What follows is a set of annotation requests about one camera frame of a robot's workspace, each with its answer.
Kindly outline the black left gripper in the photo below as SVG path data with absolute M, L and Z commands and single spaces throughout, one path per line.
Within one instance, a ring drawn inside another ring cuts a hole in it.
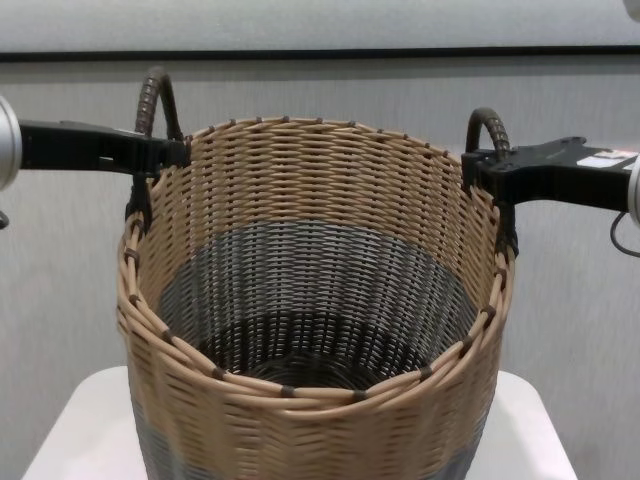
M 173 139 L 86 123 L 19 121 L 23 170 L 104 171 L 154 178 L 161 166 L 188 166 L 191 147 Z

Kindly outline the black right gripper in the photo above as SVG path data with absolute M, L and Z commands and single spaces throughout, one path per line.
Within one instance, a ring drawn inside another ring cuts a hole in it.
M 584 138 L 562 138 L 499 151 L 462 154 L 462 188 L 489 193 L 499 208 L 550 200 L 603 209 L 626 209 L 631 172 L 639 153 L 593 147 Z M 498 170 L 502 170 L 502 195 Z

